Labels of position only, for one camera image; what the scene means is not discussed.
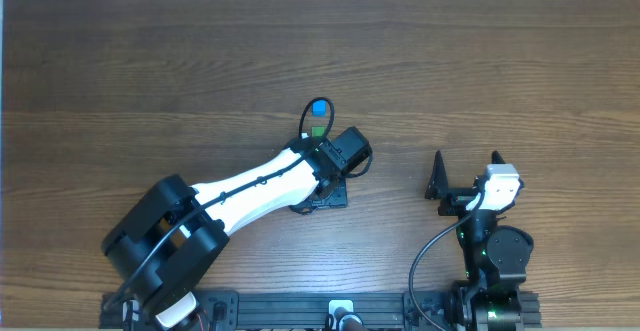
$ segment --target wooden surface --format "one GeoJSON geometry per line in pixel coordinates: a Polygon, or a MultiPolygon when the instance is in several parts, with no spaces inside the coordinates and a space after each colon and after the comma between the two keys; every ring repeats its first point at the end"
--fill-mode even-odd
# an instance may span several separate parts
{"type": "MultiPolygon", "coordinates": [[[[317,95],[376,155],[349,208],[251,224],[201,287],[404,291],[453,221],[423,199],[434,152],[466,186],[498,149],[545,325],[640,324],[640,0],[5,2],[4,326],[97,326],[100,241],[142,193],[269,160],[317,95]]],[[[417,282],[463,277],[447,237],[417,282]]]]}

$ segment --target green cube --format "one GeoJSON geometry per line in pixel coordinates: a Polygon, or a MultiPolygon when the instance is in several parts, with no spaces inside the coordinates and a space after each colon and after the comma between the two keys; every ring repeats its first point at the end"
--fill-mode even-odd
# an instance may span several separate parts
{"type": "Polygon", "coordinates": [[[324,126],[311,126],[311,137],[320,137],[324,134],[324,126]]]}

